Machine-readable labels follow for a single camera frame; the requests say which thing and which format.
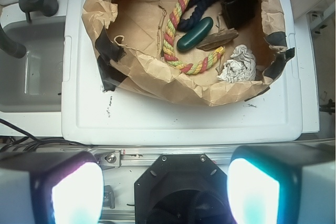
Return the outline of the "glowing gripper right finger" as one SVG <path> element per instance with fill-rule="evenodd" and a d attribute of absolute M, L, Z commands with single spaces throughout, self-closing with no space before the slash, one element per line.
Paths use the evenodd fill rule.
<path fill-rule="evenodd" d="M 335 147 L 242 145 L 227 196 L 237 223 L 335 223 Z"/>

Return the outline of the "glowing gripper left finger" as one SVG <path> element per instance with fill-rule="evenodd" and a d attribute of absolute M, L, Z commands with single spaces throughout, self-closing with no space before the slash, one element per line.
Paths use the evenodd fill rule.
<path fill-rule="evenodd" d="M 1 153 L 1 223 L 98 223 L 103 191 L 89 152 Z"/>

